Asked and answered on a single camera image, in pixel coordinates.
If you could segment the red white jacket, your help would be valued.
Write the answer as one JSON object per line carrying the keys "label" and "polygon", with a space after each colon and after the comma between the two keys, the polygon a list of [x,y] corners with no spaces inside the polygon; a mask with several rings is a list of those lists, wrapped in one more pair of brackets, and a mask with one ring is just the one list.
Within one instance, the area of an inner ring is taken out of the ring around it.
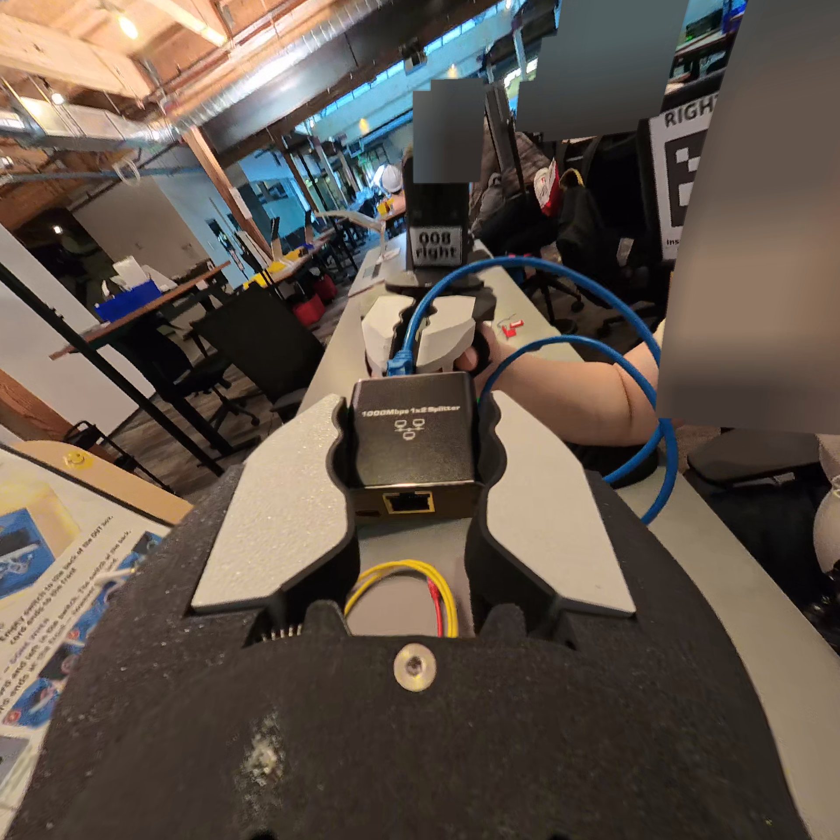
{"label": "red white jacket", "polygon": [[543,216],[555,218],[560,214],[564,201],[564,187],[555,159],[536,172],[533,178],[533,192]]}

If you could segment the person's right hand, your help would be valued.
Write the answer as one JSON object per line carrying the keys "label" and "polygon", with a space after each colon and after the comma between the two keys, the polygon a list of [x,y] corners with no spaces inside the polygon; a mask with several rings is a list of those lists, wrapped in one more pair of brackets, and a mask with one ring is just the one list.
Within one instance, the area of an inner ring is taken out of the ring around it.
{"label": "person's right hand", "polygon": [[457,358],[455,369],[469,374],[476,398],[479,398],[488,381],[496,374],[499,365],[511,352],[512,348],[504,343],[482,345],[476,343]]}

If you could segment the grey rectangular air duct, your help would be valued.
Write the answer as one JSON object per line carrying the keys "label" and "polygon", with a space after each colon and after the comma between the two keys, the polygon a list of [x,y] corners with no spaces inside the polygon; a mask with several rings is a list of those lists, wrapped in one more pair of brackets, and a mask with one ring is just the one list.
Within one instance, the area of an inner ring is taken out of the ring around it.
{"label": "grey rectangular air duct", "polygon": [[177,140],[168,125],[156,129],[97,108],[33,98],[1,109],[1,135],[25,148],[75,152],[145,150]]}

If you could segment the black backpack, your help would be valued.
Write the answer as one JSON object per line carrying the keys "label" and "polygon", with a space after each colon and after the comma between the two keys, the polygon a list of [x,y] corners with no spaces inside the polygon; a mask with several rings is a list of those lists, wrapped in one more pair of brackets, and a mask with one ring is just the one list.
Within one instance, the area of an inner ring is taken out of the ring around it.
{"label": "black backpack", "polygon": [[575,169],[561,178],[563,201],[555,240],[562,263],[605,287],[623,278],[618,259],[622,238],[603,222],[592,192]]}

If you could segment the black ethernet splitter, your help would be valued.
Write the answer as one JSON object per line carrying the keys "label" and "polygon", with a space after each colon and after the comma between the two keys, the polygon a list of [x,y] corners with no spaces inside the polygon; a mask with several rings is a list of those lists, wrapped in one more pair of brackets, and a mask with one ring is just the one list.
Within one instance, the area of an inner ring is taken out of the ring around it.
{"label": "black ethernet splitter", "polygon": [[468,373],[357,381],[347,470],[362,522],[471,518],[477,468],[476,389]]}

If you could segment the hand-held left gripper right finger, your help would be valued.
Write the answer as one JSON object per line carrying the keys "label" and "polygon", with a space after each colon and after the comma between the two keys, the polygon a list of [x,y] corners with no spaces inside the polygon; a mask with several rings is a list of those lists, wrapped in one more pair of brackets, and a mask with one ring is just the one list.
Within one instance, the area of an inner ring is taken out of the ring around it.
{"label": "hand-held left gripper right finger", "polygon": [[473,618],[505,604],[525,618],[635,616],[584,468],[508,395],[481,400],[478,468],[482,489],[467,531]]}

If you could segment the printed instruction sheet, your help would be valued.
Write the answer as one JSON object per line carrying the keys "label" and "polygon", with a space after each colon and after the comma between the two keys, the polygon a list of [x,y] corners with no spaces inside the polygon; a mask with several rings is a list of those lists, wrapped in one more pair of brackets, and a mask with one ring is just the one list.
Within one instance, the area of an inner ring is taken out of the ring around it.
{"label": "printed instruction sheet", "polygon": [[10,448],[1,457],[1,813],[109,602],[172,526]]}

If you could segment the wooden support post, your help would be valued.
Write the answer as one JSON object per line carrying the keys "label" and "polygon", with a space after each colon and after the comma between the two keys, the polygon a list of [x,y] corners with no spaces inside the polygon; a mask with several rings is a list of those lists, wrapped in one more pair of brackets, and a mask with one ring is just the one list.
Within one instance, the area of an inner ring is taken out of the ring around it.
{"label": "wooden support post", "polygon": [[256,245],[267,255],[270,245],[256,224],[244,198],[231,183],[224,168],[219,163],[214,151],[199,128],[190,128],[183,133],[183,139],[204,169],[209,180],[216,187],[240,228],[253,239]]}

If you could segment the framed marker sign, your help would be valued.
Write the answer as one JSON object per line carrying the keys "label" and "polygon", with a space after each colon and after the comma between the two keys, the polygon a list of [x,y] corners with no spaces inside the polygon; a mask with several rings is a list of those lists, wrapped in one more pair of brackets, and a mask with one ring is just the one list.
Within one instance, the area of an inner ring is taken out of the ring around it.
{"label": "framed marker sign", "polygon": [[648,121],[664,262],[675,262],[718,93],[669,108]]}

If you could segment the blue plastic crate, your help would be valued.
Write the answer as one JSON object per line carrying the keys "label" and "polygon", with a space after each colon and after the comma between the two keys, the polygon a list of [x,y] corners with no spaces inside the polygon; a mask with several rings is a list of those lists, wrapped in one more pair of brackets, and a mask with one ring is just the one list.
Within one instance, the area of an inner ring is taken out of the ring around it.
{"label": "blue plastic crate", "polygon": [[163,297],[161,289],[149,279],[94,305],[94,310],[101,322],[114,323],[141,310],[146,305]]}

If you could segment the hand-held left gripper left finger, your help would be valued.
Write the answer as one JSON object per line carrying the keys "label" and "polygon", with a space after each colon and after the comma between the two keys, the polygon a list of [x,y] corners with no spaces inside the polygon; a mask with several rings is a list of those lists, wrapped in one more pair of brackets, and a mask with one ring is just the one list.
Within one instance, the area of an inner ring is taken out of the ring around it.
{"label": "hand-held left gripper left finger", "polygon": [[246,459],[192,596],[197,614],[305,614],[349,598],[361,572],[350,490],[340,477],[346,402],[324,396]]}

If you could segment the wooden top desk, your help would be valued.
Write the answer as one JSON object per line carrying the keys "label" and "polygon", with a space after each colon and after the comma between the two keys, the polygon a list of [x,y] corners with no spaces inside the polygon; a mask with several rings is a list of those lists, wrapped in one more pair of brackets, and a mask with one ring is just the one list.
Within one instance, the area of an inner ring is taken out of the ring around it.
{"label": "wooden top desk", "polygon": [[227,283],[223,270],[231,264],[229,259],[218,266],[211,266],[211,260],[208,260],[208,271],[176,284],[155,298],[151,297],[150,291],[141,291],[138,295],[135,295],[134,290],[121,292],[114,298],[116,303],[108,310],[111,314],[118,314],[119,318],[105,320],[80,333],[79,340],[85,341],[93,350],[99,350],[112,344],[134,322],[154,312],[163,310],[164,314],[177,317],[209,296],[222,300],[226,295],[224,286]]}

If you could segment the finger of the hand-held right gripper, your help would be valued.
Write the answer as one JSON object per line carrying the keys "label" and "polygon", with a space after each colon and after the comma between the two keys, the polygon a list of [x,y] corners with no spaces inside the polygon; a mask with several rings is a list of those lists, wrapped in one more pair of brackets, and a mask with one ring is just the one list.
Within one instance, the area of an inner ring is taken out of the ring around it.
{"label": "finger of the hand-held right gripper", "polygon": [[386,375],[393,354],[402,346],[405,315],[416,300],[408,296],[380,296],[362,318],[365,359],[371,375]]}
{"label": "finger of the hand-held right gripper", "polygon": [[438,297],[421,329],[416,352],[418,370],[453,370],[457,359],[472,345],[476,300],[471,296]]}

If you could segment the black metal pole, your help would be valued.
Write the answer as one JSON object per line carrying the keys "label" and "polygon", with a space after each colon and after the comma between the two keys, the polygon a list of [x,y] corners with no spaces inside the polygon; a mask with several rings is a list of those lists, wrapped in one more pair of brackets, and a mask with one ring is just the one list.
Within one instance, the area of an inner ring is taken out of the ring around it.
{"label": "black metal pole", "polygon": [[135,385],[114,368],[109,361],[104,359],[99,352],[91,349],[87,342],[54,309],[40,300],[5,264],[1,264],[1,281],[40,320],[57,332],[73,350],[105,375],[121,392],[137,403],[156,424],[183,446],[190,455],[194,456],[201,466],[208,469],[216,477],[224,474],[223,467],[219,466],[210,455],[204,452],[197,443],[192,441],[186,432],[181,430],[149,398],[145,397]]}

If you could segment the person's right forearm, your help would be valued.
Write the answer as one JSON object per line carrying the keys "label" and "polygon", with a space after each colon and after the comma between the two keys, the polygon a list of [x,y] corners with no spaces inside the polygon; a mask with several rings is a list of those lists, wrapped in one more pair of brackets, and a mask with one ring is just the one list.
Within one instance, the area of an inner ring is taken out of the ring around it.
{"label": "person's right forearm", "polygon": [[493,386],[571,445],[633,447],[658,427],[655,408],[620,364],[547,360],[528,352]]}

